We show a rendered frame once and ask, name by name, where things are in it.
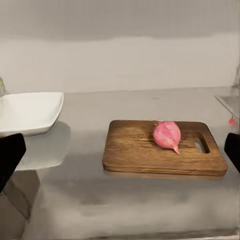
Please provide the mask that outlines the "bowl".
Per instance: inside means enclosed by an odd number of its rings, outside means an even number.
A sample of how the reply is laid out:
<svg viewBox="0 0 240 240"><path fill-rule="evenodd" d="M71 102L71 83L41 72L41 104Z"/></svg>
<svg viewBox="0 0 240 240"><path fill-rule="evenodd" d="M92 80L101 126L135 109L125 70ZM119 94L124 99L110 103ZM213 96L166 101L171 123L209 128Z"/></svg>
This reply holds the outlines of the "bowl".
<svg viewBox="0 0 240 240"><path fill-rule="evenodd" d="M22 133L24 137L48 133L64 104L62 92L27 92L0 98L0 138Z"/></svg>

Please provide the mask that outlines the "vidalia onion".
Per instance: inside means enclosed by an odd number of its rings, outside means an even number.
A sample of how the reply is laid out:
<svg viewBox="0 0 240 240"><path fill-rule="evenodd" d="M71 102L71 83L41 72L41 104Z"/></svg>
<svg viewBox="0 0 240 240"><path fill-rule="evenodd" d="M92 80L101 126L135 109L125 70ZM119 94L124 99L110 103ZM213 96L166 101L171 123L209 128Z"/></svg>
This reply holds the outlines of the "vidalia onion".
<svg viewBox="0 0 240 240"><path fill-rule="evenodd" d="M160 123L162 122L160 121L157 127L152 131L155 141L165 148L173 148L179 152L178 144L181 137L180 128L178 128L174 122Z"/></svg>

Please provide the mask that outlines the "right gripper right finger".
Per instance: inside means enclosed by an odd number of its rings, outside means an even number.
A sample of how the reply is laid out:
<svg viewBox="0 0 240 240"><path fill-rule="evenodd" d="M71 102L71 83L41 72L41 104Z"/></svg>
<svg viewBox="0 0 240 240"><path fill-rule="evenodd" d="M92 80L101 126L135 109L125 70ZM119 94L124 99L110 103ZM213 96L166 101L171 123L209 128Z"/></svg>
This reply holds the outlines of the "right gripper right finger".
<svg viewBox="0 0 240 240"><path fill-rule="evenodd" d="M225 141L224 150L240 172L240 134L229 133Z"/></svg>

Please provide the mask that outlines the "parer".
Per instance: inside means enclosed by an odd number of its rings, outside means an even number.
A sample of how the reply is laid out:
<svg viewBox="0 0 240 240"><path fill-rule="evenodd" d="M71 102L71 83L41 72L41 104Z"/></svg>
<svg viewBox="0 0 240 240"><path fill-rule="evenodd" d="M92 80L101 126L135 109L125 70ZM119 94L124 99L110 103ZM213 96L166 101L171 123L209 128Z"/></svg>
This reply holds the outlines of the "parer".
<svg viewBox="0 0 240 240"><path fill-rule="evenodd" d="M29 204L24 195L17 189L14 183L9 179L2 190L10 201L20 210L20 212L28 219Z"/></svg>

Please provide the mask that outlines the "cutting board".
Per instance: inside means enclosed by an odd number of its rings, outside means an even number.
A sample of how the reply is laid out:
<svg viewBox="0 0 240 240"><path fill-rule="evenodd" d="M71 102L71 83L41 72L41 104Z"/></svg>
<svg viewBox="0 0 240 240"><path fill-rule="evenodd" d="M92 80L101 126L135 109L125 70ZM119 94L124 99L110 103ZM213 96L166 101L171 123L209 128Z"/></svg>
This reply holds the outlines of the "cutting board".
<svg viewBox="0 0 240 240"><path fill-rule="evenodd" d="M107 171L224 176L228 164L209 127L198 121L174 122L180 128L179 152L157 143L152 131L160 120L112 120L102 165ZM160 123L160 124L162 124ZM198 151L199 138L206 153Z"/></svg>

